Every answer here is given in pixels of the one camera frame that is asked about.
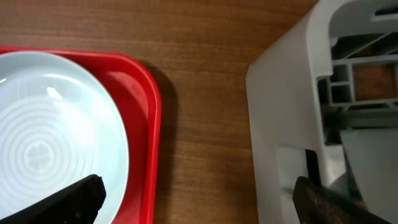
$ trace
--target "tray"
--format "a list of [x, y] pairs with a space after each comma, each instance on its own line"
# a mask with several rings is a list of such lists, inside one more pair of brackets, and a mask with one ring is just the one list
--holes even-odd
[[152, 75], [121, 54], [1, 47], [0, 54], [34, 50], [61, 55], [91, 72], [112, 96], [129, 143], [129, 177], [113, 223], [152, 224], [159, 150], [161, 99]]

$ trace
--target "tabletop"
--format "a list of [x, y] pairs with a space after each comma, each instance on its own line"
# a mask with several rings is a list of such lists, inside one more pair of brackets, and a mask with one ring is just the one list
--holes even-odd
[[0, 45], [120, 52], [162, 94], [154, 223], [258, 223], [245, 76], [315, 0], [1, 0]]

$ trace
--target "wooden surface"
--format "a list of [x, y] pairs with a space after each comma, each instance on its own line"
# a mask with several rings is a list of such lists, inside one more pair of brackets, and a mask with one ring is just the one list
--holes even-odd
[[144, 62], [164, 111], [155, 223], [258, 223], [246, 71], [314, 2], [1, 0], [0, 45]]

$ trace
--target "brown wood grain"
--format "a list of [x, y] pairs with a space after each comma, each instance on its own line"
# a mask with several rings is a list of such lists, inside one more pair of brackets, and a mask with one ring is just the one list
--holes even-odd
[[0, 45], [142, 61], [163, 101], [155, 223], [258, 223], [246, 71], [314, 3], [2, 0]]

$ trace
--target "round plate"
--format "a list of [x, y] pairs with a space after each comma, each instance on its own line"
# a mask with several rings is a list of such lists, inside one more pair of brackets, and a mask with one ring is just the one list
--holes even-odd
[[124, 196], [128, 147], [108, 92], [85, 69], [42, 52], [0, 55], [0, 219], [90, 175], [110, 223]]

